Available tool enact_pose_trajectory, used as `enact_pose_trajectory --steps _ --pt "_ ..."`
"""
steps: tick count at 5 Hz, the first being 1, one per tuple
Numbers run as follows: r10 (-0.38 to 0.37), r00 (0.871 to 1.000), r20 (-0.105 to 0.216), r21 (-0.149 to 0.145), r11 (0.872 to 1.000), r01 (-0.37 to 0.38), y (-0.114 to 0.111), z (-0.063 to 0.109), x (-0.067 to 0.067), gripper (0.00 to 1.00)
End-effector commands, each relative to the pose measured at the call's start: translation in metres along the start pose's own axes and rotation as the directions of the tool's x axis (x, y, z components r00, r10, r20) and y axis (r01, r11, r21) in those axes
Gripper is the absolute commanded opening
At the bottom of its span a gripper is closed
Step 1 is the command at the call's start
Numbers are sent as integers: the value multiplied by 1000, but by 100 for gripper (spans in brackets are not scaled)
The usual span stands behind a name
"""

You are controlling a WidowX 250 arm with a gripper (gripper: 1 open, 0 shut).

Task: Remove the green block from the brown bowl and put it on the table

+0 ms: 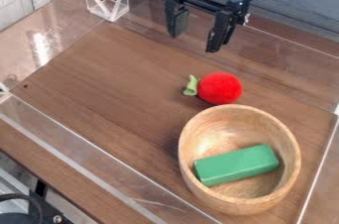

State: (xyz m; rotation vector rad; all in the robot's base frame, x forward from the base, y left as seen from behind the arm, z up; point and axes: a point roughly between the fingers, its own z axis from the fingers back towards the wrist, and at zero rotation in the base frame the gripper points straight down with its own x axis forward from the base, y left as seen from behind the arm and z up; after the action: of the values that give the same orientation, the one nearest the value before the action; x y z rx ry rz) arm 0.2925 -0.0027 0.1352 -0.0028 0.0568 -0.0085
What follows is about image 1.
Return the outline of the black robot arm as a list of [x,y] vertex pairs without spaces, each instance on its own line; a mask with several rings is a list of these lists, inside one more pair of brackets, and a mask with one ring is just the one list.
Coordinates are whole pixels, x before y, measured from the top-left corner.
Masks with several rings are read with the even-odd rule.
[[216,53],[232,37],[237,25],[246,25],[250,20],[250,6],[254,0],[163,0],[166,26],[172,38],[178,38],[188,27],[190,9],[196,9],[215,16],[215,24],[208,33],[207,53]]

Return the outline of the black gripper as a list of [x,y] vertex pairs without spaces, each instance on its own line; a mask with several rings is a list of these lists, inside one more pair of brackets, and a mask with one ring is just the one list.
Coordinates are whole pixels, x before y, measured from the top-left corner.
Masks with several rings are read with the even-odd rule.
[[[207,53],[216,53],[222,46],[231,39],[238,24],[246,25],[250,20],[250,6],[254,0],[184,0],[202,9],[216,12],[215,26],[210,31],[207,40]],[[172,38],[178,38],[187,30],[190,10],[183,0],[164,0],[164,13],[167,22],[167,31]]]

